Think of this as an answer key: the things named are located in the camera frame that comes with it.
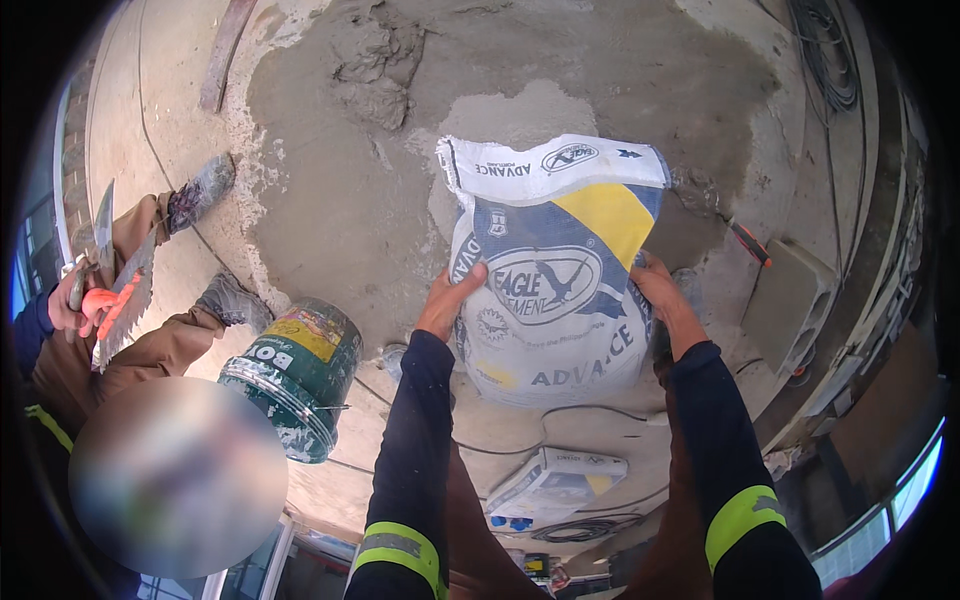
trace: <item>wooden board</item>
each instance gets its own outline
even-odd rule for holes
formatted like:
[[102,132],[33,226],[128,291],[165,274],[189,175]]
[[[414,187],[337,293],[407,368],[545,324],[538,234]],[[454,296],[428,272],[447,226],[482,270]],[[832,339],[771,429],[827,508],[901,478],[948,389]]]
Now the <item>wooden board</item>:
[[204,84],[200,87],[200,108],[210,112],[219,112],[224,100],[224,89],[227,86],[227,72],[233,53],[237,49],[237,42],[247,25],[247,19],[253,12],[256,0],[230,0],[224,18],[220,21],[220,29],[213,40],[213,50],[210,51],[210,63],[206,68]]

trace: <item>yellow stripe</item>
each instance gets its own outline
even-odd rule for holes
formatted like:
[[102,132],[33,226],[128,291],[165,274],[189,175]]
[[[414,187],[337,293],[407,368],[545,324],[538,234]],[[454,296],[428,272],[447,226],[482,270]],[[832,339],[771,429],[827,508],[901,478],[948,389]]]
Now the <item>yellow stripe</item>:
[[653,215],[621,183],[595,183],[554,204],[597,234],[627,271],[654,226]]
[[49,429],[50,433],[54,434],[54,437],[57,438],[60,445],[66,448],[67,452],[73,453],[73,440],[70,439],[70,436],[66,435],[65,431],[60,429],[57,421],[50,416],[50,413],[43,410],[39,404],[27,406],[23,410],[27,414],[27,417],[33,417],[39,420],[44,427]]
[[364,532],[364,538],[374,534],[395,534],[413,540],[420,545],[420,557],[417,558],[409,552],[398,548],[371,548],[364,550],[360,553],[360,556],[357,557],[354,571],[366,563],[375,563],[378,561],[402,564],[422,575],[430,588],[433,589],[434,597],[438,600],[443,600],[441,598],[441,588],[445,589],[445,586],[440,577],[440,555],[437,554],[437,549],[430,540],[416,529],[390,521],[379,521],[372,524],[367,528],[367,531]]
[[747,532],[763,523],[776,522],[786,527],[783,515],[771,507],[758,508],[760,498],[777,501],[777,495],[768,486],[752,486],[741,490],[723,505],[707,529],[707,562],[710,573],[717,563]]

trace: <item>second cement bag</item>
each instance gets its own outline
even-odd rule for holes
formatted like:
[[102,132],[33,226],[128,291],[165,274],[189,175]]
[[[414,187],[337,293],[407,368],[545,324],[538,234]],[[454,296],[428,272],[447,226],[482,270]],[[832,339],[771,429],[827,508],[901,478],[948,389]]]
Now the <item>second cement bag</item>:
[[454,326],[480,394],[551,408],[633,386],[653,316],[629,272],[670,185],[660,153],[565,134],[526,152],[443,137],[437,155],[460,203],[450,279],[489,268]]

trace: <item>brown pants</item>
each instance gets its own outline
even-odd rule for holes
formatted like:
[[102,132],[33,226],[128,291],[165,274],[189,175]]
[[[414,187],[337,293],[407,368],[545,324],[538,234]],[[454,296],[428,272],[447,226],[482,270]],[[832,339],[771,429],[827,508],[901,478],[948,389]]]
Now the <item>brown pants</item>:
[[[669,357],[654,365],[666,390],[670,442],[670,499],[653,546],[633,580],[618,598],[711,598],[713,582],[704,550],[706,534],[697,507],[693,467],[677,422],[676,398],[667,375]],[[449,552],[450,598],[545,598],[516,568],[487,526],[476,489],[457,445],[450,445],[446,483],[446,535]]]
[[[167,201],[172,192],[144,196],[113,222],[114,268],[120,273],[130,256],[154,227],[157,244],[170,239],[166,228]],[[97,338],[77,336],[68,344],[62,331],[43,343],[34,366],[36,388],[47,400],[44,406],[72,437],[108,397],[139,381],[183,375],[204,355],[214,339],[224,336],[220,320],[200,306],[174,315],[160,329],[144,334],[117,353],[103,373],[90,370]]]

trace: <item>hand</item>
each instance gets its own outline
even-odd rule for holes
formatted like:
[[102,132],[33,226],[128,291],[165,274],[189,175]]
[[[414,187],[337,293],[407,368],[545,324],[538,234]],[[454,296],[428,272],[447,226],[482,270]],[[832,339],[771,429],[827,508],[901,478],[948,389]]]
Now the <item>hand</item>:
[[641,250],[647,260],[646,267],[634,267],[630,270],[630,280],[640,288],[643,297],[654,307],[654,316],[666,321],[668,312],[689,308],[689,302],[677,287],[663,261],[646,250]]
[[443,342],[447,342],[450,339],[450,331],[453,329],[453,321],[460,313],[460,305],[486,280],[487,265],[482,262],[473,265],[467,276],[456,285],[450,283],[450,276],[447,270],[443,269],[430,286],[426,305],[414,329],[429,331]]
[[[47,316],[50,317],[50,323],[54,329],[80,329],[86,325],[86,317],[82,312],[70,310],[70,291],[73,289],[73,282],[77,278],[77,272],[87,265],[86,258],[82,258],[77,266],[73,268],[66,277],[63,278],[54,291],[47,298]],[[103,287],[102,282],[92,272],[87,272],[84,289],[94,287]],[[102,320],[102,315],[97,315],[97,320]]]

